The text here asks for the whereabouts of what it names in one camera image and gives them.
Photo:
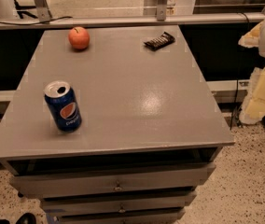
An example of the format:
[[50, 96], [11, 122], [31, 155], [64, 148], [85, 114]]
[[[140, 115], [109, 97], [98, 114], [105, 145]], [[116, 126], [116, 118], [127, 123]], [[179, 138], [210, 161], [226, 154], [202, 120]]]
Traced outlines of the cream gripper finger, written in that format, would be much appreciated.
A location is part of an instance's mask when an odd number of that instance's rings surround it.
[[255, 68], [249, 79], [247, 95], [241, 105], [239, 120], [256, 124], [265, 117], [265, 67]]
[[254, 26], [249, 32], [245, 35], [242, 35], [238, 41], [238, 44], [245, 48], [257, 48], [259, 43], [260, 28], [262, 21]]

